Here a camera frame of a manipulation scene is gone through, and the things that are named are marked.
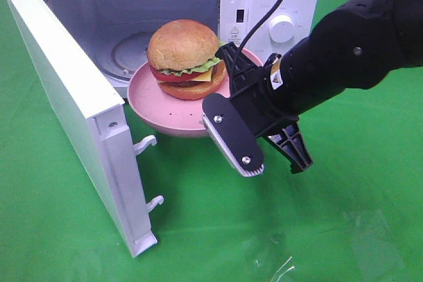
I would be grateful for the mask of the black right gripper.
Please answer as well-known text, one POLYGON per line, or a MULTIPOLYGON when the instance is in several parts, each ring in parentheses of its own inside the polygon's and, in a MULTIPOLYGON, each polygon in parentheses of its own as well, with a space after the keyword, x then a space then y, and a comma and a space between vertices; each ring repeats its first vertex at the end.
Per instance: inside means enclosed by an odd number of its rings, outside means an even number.
POLYGON ((257 65, 233 42, 222 45, 215 56, 225 62, 230 99, 253 135, 265 136, 290 161, 292 174, 307 170, 313 160, 299 128, 299 117, 280 109, 272 100, 274 88, 282 85, 282 56, 273 53, 265 65, 257 65))

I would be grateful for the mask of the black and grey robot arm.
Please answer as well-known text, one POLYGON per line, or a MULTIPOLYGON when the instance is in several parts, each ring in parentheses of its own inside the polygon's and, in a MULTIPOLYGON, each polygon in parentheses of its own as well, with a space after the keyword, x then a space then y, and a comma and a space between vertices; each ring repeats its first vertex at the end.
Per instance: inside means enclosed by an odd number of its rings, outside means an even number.
POLYGON ((349 0, 262 66, 234 43, 216 55, 227 66, 230 95, 211 94, 202 103, 215 144, 245 177, 264 170, 258 138, 285 156, 292 172, 302 172, 312 160, 300 114, 347 88, 369 89, 392 70, 422 64, 422 0, 349 0))

